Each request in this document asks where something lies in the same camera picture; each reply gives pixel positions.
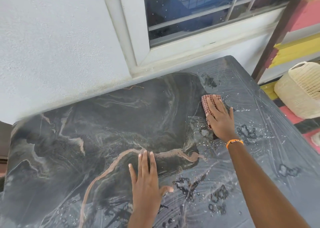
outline window frame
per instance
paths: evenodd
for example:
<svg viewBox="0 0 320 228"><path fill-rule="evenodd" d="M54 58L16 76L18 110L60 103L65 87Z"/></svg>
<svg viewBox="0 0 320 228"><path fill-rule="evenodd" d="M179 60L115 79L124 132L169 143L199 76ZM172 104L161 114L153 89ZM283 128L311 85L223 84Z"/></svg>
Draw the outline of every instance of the window frame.
<svg viewBox="0 0 320 228"><path fill-rule="evenodd" d="M216 52L224 45L232 46L246 38L270 32L275 28L285 7L281 5L250 18L150 47L145 1L105 1L132 75L163 64L168 65L168 62L174 65L179 59L186 61Z"/></svg>

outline table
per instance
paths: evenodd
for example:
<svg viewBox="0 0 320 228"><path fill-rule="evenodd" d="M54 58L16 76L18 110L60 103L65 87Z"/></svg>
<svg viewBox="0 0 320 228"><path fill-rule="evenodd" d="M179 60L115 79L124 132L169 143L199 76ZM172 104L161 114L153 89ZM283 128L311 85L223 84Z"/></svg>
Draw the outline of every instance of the table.
<svg viewBox="0 0 320 228"><path fill-rule="evenodd" d="M312 227L320 223L320 158L231 56L18 122L1 227L125 227L128 163L153 151L173 185L154 227L254 227L230 156L207 128L204 94L234 108L247 150Z"/></svg>

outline window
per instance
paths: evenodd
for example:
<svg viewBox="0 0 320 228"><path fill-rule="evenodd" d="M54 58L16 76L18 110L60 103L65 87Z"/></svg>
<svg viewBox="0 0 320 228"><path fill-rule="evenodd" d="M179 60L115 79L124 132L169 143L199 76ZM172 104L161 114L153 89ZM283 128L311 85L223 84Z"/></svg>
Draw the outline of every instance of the window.
<svg viewBox="0 0 320 228"><path fill-rule="evenodd" d="M136 74L272 32L289 0L105 1Z"/></svg>

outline cloth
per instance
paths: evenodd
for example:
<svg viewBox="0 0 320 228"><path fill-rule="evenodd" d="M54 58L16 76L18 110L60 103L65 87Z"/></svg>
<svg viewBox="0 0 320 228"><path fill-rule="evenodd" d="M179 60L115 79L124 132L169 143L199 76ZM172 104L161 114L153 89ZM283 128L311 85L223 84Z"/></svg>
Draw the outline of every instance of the cloth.
<svg viewBox="0 0 320 228"><path fill-rule="evenodd" d="M214 114L210 111L209 106L208 106L208 103L207 103L207 100L206 100L206 98L209 97L209 99L210 99L210 101L212 102L212 104L213 104L215 107L217 107L216 104L214 103L214 100L213 100L212 96L213 96L213 95L204 95L204 96L201 97L201 101L202 101L202 106L203 106L203 109L204 109L205 114L207 115L207 113L210 113L212 116L214 116ZM216 96L217 96L218 100L221 99L221 96L220 96L220 95L216 95ZM212 129L211 126L210 126L210 123L209 123L208 118L207 118L207 124L208 124L209 129Z"/></svg>

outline beaded bracelet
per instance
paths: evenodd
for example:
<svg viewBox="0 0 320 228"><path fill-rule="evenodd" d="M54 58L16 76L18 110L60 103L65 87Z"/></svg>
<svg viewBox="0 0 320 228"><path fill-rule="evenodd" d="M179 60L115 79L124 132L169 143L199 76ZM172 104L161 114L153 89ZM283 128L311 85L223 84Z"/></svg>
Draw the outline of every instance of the beaded bracelet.
<svg viewBox="0 0 320 228"><path fill-rule="evenodd" d="M231 144L231 143L234 143L234 142L240 142L243 144L243 141L242 140L229 140L227 143L226 143L226 148L228 149L228 145Z"/></svg>

